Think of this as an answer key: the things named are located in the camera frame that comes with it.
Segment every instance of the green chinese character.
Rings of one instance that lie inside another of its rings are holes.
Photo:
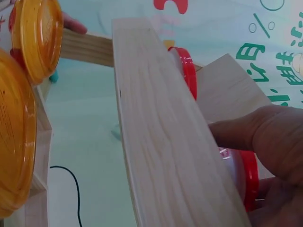
[[[303,27],[302,21],[301,21],[301,23],[299,23],[299,27]],[[292,36],[298,38],[298,39],[301,39],[301,38],[302,38],[302,32],[297,31],[297,30],[296,30],[296,27],[293,27],[293,28],[292,28],[292,30],[290,31],[290,34],[291,34]],[[293,40],[292,43],[291,43],[290,45],[291,45],[291,46],[294,46],[295,43],[296,43],[296,41]],[[298,46],[299,46],[299,47],[302,47],[302,46],[303,46],[303,41],[299,42],[299,43],[298,43]]]
[[[286,52],[282,53],[277,53],[276,54],[276,59],[282,60],[283,65],[285,65],[285,61],[288,61],[288,64],[290,65],[293,61],[293,54],[291,53],[290,55],[287,55]]]
[[[275,89],[271,89],[272,92],[274,93],[278,93],[277,90]],[[267,96],[269,98],[269,100],[273,103],[273,102],[283,102],[281,105],[283,106],[288,106],[287,101],[290,101],[290,98],[288,95],[277,95],[277,96]]]
[[[257,71],[262,76],[262,78],[253,79],[255,82],[269,82],[269,79],[265,75],[266,71],[264,69],[255,66],[254,63],[251,63],[250,66],[252,67],[253,70]],[[252,75],[251,70],[246,70],[246,71],[248,74]]]
[[[276,69],[282,72],[281,76],[286,77],[290,85],[303,85],[303,81],[296,76],[291,67],[277,66]]]
[[[255,51],[253,53],[253,55],[249,55],[250,51],[252,48],[255,48]],[[251,60],[251,61],[255,61],[258,52],[261,51],[262,53],[265,52],[265,46],[263,45],[257,45],[257,44],[249,44],[249,43],[245,43],[242,47],[240,47],[240,49],[238,50],[237,54],[236,54],[236,59],[239,60]]]

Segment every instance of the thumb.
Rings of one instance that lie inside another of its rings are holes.
[[[219,147],[253,151],[257,130],[285,108],[277,105],[264,106],[238,119],[212,123],[209,128]]]

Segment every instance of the red printed shape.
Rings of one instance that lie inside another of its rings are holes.
[[[13,30],[14,24],[16,20],[16,8],[14,7],[9,16],[9,32]]]
[[[153,0],[153,4],[156,9],[164,10],[165,3],[169,0]],[[178,8],[180,14],[185,14],[188,8],[188,0],[171,0],[173,1]]]

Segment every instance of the red rim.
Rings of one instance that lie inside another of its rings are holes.
[[[258,164],[255,154],[251,151],[240,151],[246,176],[246,193],[244,206],[246,211],[254,210],[254,202],[259,190]]]
[[[171,49],[175,49],[177,51],[182,63],[184,80],[194,99],[197,100],[197,76],[193,59],[191,58],[189,52],[184,48],[172,46],[168,49],[168,51]]]

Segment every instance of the hand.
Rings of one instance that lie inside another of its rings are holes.
[[[219,147],[254,151],[276,176],[260,181],[253,227],[303,226],[303,110],[269,105],[209,127]]]
[[[16,0],[10,0],[11,4],[14,4]],[[87,28],[80,23],[78,20],[71,18],[67,13],[62,12],[63,20],[64,20],[64,27],[79,34],[87,33]]]

